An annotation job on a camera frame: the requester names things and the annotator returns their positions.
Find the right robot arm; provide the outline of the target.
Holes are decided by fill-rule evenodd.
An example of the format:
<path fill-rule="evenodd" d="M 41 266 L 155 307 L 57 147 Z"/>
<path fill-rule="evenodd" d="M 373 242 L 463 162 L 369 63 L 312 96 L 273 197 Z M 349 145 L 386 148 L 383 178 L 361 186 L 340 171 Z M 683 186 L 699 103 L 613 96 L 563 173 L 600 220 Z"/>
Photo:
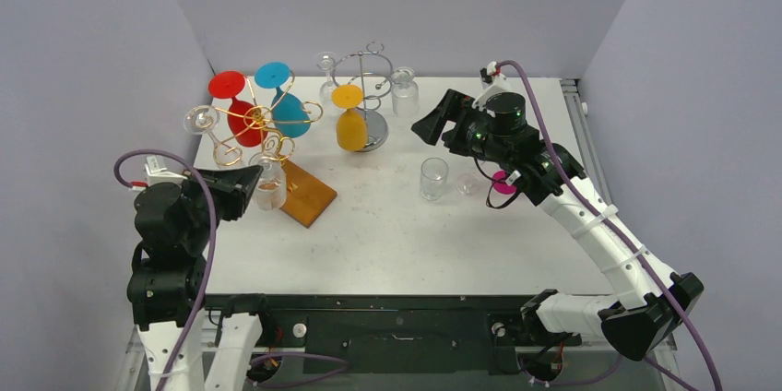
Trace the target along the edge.
<path fill-rule="evenodd" d="M 521 309 L 520 329 L 548 345 L 571 334 L 602 338 L 623 357 L 642 361 L 689 313 L 704 285 L 660 262 L 621 223 L 583 167 L 558 144 L 546 144 L 527 122 L 526 100 L 514 92 L 491 96 L 480 109 L 466 94 L 448 90 L 411 130 L 429 145 L 497 164 L 510 184 L 559 223 L 611 285 L 609 295 L 545 290 Z"/>

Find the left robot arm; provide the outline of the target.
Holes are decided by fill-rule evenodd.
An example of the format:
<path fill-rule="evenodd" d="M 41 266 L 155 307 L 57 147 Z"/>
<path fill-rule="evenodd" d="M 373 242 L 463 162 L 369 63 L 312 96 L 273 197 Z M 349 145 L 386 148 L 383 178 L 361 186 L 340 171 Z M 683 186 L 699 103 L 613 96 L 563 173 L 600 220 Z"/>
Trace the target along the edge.
<path fill-rule="evenodd" d="M 258 166 L 186 171 L 150 180 L 137 195 L 135 228 L 141 237 L 126 295 L 143 344 L 153 390 L 240 390 L 255 345 L 274 336 L 275 319 L 262 293 L 236 294 L 224 304 L 218 347 L 203 367 L 202 330 L 208 261 L 204 251 L 222 221 L 246 211 Z"/>

